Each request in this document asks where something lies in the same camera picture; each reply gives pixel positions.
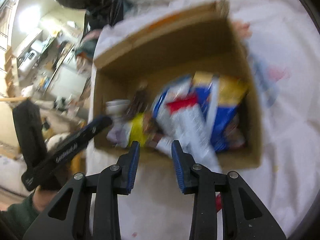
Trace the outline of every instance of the metal screw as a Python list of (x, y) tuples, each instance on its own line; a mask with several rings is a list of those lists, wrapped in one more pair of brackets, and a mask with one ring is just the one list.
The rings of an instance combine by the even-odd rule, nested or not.
[(201, 164), (196, 163), (196, 164), (193, 164), (192, 168), (193, 168), (194, 170), (196, 170), (196, 171), (199, 171), (199, 170), (202, 169), (202, 166), (201, 166)]
[(82, 179), (83, 174), (82, 174), (82, 173), (76, 173), (73, 177), (74, 177), (76, 180), (79, 180), (79, 179)]
[(236, 173), (235, 171), (232, 171), (232, 172), (229, 173), (229, 176), (230, 176), (231, 178), (233, 178), (233, 179), (236, 179), (236, 178), (239, 177), (239, 174)]
[(110, 166), (110, 170), (112, 170), (112, 171), (117, 171), (117, 170), (119, 170), (119, 165), (117, 165), (117, 164), (113, 164), (113, 165), (111, 165)]

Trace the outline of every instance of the green sleeve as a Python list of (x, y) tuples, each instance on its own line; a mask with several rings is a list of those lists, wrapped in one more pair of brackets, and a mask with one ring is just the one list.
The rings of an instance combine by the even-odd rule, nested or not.
[(19, 239), (22, 239), (24, 233), (39, 214), (33, 207), (32, 197), (33, 193), (26, 197), (22, 203), (13, 204), (7, 211), (1, 211), (3, 221)]

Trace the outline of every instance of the red object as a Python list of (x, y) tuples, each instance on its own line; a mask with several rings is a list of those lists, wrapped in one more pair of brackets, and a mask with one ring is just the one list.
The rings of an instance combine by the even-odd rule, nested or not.
[(222, 203), (221, 203), (221, 195), (216, 196), (216, 210), (217, 213), (222, 209)]
[(175, 111), (178, 111), (181, 108), (185, 108), (187, 106), (194, 106), (197, 103), (197, 96), (195, 94), (191, 94), (184, 99), (179, 98), (173, 102), (167, 103), (167, 107), (170, 110), (170, 114), (173, 114)]

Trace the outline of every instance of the open cardboard box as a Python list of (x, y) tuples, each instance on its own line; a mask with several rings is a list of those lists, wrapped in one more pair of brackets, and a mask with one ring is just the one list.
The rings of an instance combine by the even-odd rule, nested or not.
[[(247, 139), (245, 148), (218, 154), (225, 170), (258, 167), (261, 157), (261, 121), (257, 91), (243, 47), (221, 2), (201, 5), (166, 17), (127, 37), (101, 54), (94, 63), (94, 117), (105, 112), (105, 102), (132, 99), (138, 84), (148, 82), (150, 105), (169, 81), (196, 71), (240, 77), (249, 92), (239, 107), (240, 128)], [(121, 155), (127, 149), (112, 148), (101, 133), (95, 147)], [(140, 162), (171, 163), (156, 150), (142, 149)]]

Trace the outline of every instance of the snack bag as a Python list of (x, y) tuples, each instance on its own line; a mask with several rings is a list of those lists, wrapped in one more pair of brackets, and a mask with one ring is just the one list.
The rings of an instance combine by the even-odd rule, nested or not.
[(205, 130), (203, 114), (196, 95), (167, 103), (174, 126), (175, 139), (185, 152), (213, 172), (221, 173), (217, 156)]
[(138, 141), (144, 147), (148, 135), (143, 132), (144, 114), (137, 114), (131, 121), (115, 123), (107, 134), (107, 139), (116, 147), (130, 147), (133, 141)]
[(183, 76), (169, 83), (162, 90), (161, 94), (154, 100), (151, 111), (152, 117), (156, 119), (165, 135), (173, 137), (173, 126), (170, 114), (166, 108), (166, 103), (174, 101), (176, 98), (183, 98), (188, 95), (191, 85), (191, 77)]
[(226, 128), (237, 113), (237, 106), (245, 96), (248, 85), (239, 79), (211, 73), (196, 72), (193, 78), (193, 90), (206, 121), (210, 142), (216, 152), (244, 145), (244, 137), (236, 128), (232, 133), (232, 142), (228, 140)]

